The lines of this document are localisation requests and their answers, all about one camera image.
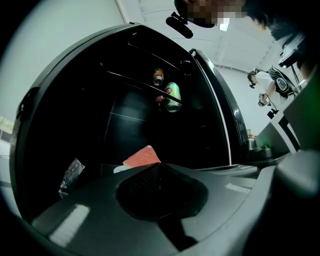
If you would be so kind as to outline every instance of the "hair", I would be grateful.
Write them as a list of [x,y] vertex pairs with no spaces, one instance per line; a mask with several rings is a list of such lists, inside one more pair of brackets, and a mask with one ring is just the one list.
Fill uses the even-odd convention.
[[180,16],[182,16],[183,18],[188,17],[187,5],[183,1],[174,0],[174,5]]
[[251,77],[252,77],[253,75],[256,75],[256,74],[257,74],[257,73],[256,73],[255,71],[251,71],[251,72],[248,73],[248,76],[247,76],[248,80],[249,80],[250,83],[253,84],[253,85],[254,85],[255,83],[252,82],[252,78],[251,78]]
[[318,12],[312,4],[311,1],[294,4],[292,0],[245,0],[242,10],[263,28],[283,23],[288,30],[295,26],[298,31],[312,36],[316,33],[310,24],[317,20]]

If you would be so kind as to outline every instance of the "person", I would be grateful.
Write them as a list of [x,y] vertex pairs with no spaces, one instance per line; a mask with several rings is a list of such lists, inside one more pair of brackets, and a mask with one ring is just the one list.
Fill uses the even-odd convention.
[[270,29],[283,48],[299,32],[306,35],[306,54],[297,66],[308,79],[319,59],[318,38],[314,27],[317,8],[312,2],[291,0],[174,0],[179,15],[204,28],[213,28],[222,18],[250,17],[262,28]]
[[285,103],[288,98],[283,97],[276,91],[276,84],[271,75],[261,69],[255,68],[253,71],[248,73],[247,78],[251,82],[251,88],[254,88],[256,84],[259,84],[265,91],[264,95],[259,100],[259,105],[265,106],[268,104],[267,100],[269,100],[271,108],[276,114],[281,105]]

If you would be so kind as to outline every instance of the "black panel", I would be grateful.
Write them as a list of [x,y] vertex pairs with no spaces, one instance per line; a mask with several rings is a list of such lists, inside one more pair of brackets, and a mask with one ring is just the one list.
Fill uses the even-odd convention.
[[158,222],[168,215],[196,216],[208,200],[208,189],[197,179],[157,163],[121,182],[116,198],[132,217]]
[[1,134],[1,140],[4,140],[6,142],[10,142],[11,139],[11,134],[9,132],[6,132],[4,130],[2,130],[2,134]]
[[[158,49],[161,44],[167,47]],[[189,76],[180,71],[185,60],[192,67]],[[157,90],[124,84],[108,73],[152,85],[155,68],[165,74],[160,90],[178,84],[180,111],[169,113],[162,106],[160,112]],[[32,87],[38,89],[19,111],[10,156],[12,188],[28,222],[60,199],[62,178],[74,158],[85,166],[77,188],[100,177],[102,164],[121,165],[147,145],[166,163],[193,169],[229,164],[222,117],[200,67],[182,47],[140,24],[76,43]]]
[[[117,201],[117,189],[122,182],[136,179],[140,172],[149,168],[144,166],[92,181],[51,206],[36,218],[32,225],[48,237],[74,205],[84,205],[90,212],[67,245],[69,252],[82,255],[172,255],[182,250],[185,245],[197,243],[194,246],[201,246],[208,236],[220,230],[220,227],[234,216],[253,187],[252,179],[217,176],[173,164],[164,166],[173,168],[173,180],[182,179],[182,182],[186,182],[191,188],[193,195],[197,194],[197,184],[205,186],[208,201],[201,200],[197,195],[190,200],[200,207],[189,207],[188,204],[179,205],[183,201],[178,200],[176,205],[172,205],[178,208],[173,214],[176,218],[166,221],[163,221],[163,218],[158,222],[133,218]],[[230,189],[230,185],[242,188],[243,191]],[[170,187],[173,189],[172,200],[176,200],[177,196],[188,196],[188,193],[175,192],[174,186]]]
[[242,145],[247,141],[248,135],[238,103],[228,84],[210,59],[200,50],[196,50],[195,58],[209,78],[220,103],[229,136],[232,163],[239,163],[246,159],[247,151],[246,148],[242,150]]
[[293,133],[289,129],[288,124],[289,124],[289,122],[285,116],[282,117],[281,120],[279,121],[279,125],[284,130],[285,134],[288,136],[289,140],[291,141],[292,145],[294,146],[294,149],[296,151],[298,151],[300,149],[300,145],[299,145],[296,137],[293,135]]

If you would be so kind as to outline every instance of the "white ceiling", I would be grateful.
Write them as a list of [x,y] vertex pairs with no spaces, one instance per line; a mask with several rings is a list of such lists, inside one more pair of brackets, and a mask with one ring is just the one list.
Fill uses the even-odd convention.
[[218,27],[203,28],[188,24],[191,39],[166,24],[166,18],[176,11],[174,0],[116,0],[126,22],[144,24],[184,47],[203,51],[217,66],[249,72],[253,68],[268,68],[270,60],[280,52],[268,30],[262,30],[250,18],[231,19],[227,32]]

